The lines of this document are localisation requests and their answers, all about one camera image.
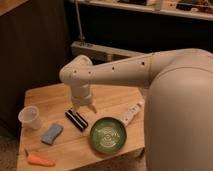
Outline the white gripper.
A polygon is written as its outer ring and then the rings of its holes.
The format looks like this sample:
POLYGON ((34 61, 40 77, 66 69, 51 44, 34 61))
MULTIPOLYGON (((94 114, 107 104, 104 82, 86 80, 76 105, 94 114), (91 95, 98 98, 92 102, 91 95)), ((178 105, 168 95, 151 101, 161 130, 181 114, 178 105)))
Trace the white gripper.
POLYGON ((72 104, 77 107, 77 108, 76 107, 72 108, 72 112, 75 116, 77 116, 78 107, 81 107, 81 106, 88 106, 88 108, 91 111, 93 111, 95 114, 97 114, 97 109, 92 104, 93 103, 93 95, 91 93, 89 93, 86 96, 81 96, 81 97, 77 97, 77 96, 72 95, 71 101, 72 101, 72 104))

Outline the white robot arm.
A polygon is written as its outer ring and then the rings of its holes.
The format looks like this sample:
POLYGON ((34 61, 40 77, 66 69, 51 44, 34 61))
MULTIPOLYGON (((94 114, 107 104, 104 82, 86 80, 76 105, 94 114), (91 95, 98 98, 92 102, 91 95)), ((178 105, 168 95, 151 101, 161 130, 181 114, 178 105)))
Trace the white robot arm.
POLYGON ((79 55, 60 70, 76 108, 92 84, 145 88, 147 171, 213 171, 213 53, 179 49, 94 65, 79 55))

